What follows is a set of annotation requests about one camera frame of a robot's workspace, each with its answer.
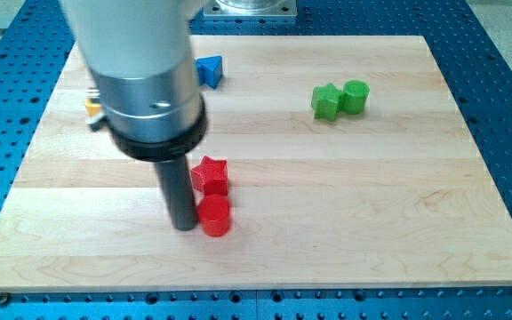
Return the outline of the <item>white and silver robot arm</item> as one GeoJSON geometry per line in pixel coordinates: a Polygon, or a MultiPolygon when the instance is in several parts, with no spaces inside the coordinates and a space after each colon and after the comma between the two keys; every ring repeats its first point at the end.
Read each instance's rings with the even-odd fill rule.
{"type": "Polygon", "coordinates": [[[192,57],[197,0],[61,0],[112,140],[148,162],[184,156],[207,120],[192,57]]]}

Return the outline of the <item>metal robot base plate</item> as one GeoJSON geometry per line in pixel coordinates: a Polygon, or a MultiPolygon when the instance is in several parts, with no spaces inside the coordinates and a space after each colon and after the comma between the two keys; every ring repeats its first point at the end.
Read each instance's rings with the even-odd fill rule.
{"type": "Polygon", "coordinates": [[[295,17],[296,0],[205,0],[204,16],[220,17],[295,17]]]}

